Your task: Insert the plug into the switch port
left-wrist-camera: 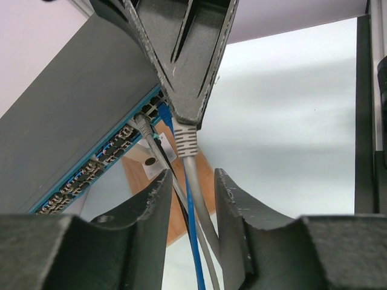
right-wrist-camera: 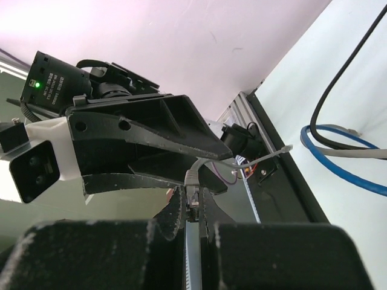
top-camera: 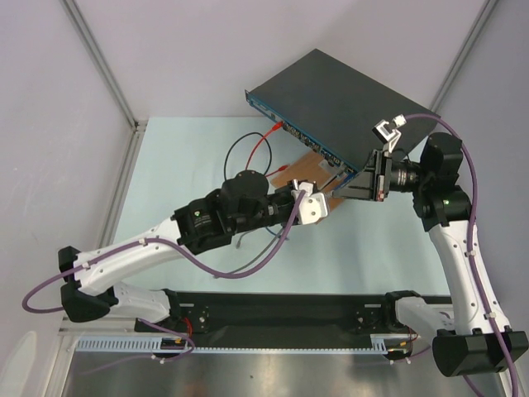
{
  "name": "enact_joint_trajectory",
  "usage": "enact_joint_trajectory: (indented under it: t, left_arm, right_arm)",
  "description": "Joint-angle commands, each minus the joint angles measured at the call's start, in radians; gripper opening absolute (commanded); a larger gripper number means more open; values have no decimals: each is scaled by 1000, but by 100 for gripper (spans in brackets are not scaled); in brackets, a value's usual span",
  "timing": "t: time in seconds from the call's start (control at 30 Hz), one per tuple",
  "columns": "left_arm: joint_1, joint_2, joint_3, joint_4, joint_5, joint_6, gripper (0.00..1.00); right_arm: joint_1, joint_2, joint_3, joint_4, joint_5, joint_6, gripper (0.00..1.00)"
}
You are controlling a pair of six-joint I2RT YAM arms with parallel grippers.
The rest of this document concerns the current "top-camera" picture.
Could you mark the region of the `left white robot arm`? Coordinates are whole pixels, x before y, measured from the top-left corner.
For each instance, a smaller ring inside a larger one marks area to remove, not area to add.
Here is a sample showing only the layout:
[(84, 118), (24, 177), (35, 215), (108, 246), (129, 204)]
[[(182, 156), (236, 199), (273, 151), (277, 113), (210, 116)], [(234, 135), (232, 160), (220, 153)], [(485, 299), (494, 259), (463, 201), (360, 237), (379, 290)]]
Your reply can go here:
[[(244, 279), (257, 273), (275, 257), (296, 223), (301, 202), (308, 196), (300, 187), (299, 182), (290, 182), (270, 193), (264, 175), (244, 170), (128, 242), (90, 252), (71, 246), (61, 249), (60, 269), (66, 274), (60, 289), (64, 311), (74, 323), (91, 322), (112, 313), (142, 318), (165, 331), (175, 330), (181, 324), (182, 311), (174, 293), (137, 289), (123, 280), (180, 258), (219, 279)], [(197, 258), (230, 245), (239, 233), (277, 224), (284, 229), (276, 245), (247, 270), (222, 272)]]

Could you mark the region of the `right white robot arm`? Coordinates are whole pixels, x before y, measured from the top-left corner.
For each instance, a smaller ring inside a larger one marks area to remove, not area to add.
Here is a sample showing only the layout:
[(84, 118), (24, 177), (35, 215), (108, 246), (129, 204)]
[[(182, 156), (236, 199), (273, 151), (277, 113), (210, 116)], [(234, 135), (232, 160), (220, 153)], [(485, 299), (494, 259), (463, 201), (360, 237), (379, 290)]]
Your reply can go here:
[(440, 257), (454, 317), (429, 306), (413, 291), (386, 294), (380, 321), (390, 332), (407, 327), (431, 345), (447, 377), (506, 371), (527, 350), (524, 332), (515, 332), (500, 309), (479, 252), (474, 208), (457, 184), (463, 161), (459, 138), (431, 134), (418, 162), (395, 161), (375, 150), (366, 167), (332, 192), (332, 197), (382, 202), (391, 191), (412, 193), (413, 208)]

